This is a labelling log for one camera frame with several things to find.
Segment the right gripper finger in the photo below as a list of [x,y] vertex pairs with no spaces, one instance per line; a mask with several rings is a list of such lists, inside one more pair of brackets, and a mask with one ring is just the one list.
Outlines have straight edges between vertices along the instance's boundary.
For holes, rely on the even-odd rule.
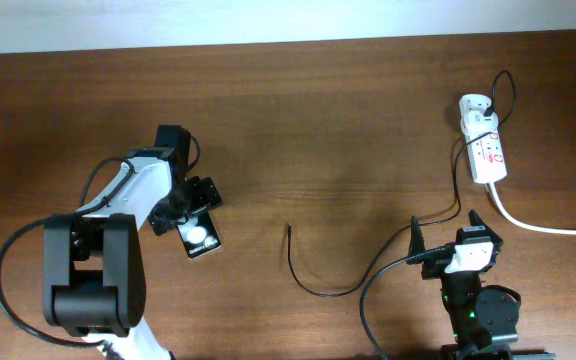
[[479,227],[483,227],[486,231],[486,234],[488,236],[491,237],[492,242],[494,244],[501,244],[502,243],[502,239],[501,237],[494,232],[483,220],[482,218],[477,214],[477,212],[474,209],[471,209],[468,212],[468,218],[469,218],[469,222],[471,226],[479,226]]
[[414,257],[425,252],[425,242],[421,231],[421,225],[416,216],[411,217],[410,242],[408,256]]

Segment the black smartphone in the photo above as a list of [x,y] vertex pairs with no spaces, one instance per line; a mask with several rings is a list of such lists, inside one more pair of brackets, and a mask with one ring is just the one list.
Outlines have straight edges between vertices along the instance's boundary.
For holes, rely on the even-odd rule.
[[219,249],[220,235],[209,213],[192,218],[177,226],[184,249],[190,259],[196,259]]

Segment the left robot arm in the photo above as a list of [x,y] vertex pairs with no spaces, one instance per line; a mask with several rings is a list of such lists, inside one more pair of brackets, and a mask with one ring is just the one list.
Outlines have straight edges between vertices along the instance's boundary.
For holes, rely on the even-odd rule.
[[211,211],[222,203],[209,178],[188,178],[181,145],[121,158],[115,178],[72,215],[44,227],[46,321],[107,359],[171,359],[145,318],[147,281],[139,231],[175,232],[196,259],[221,245]]

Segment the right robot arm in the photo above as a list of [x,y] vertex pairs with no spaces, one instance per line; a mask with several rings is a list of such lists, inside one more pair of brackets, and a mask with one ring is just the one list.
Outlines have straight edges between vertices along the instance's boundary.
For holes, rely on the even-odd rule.
[[416,218],[411,219],[409,265],[420,264],[424,280],[441,281],[442,304],[455,343],[440,348],[441,359],[510,359],[509,344],[518,340],[521,307],[518,292],[482,284],[480,276],[496,264],[503,240],[475,211],[456,239],[427,250]]

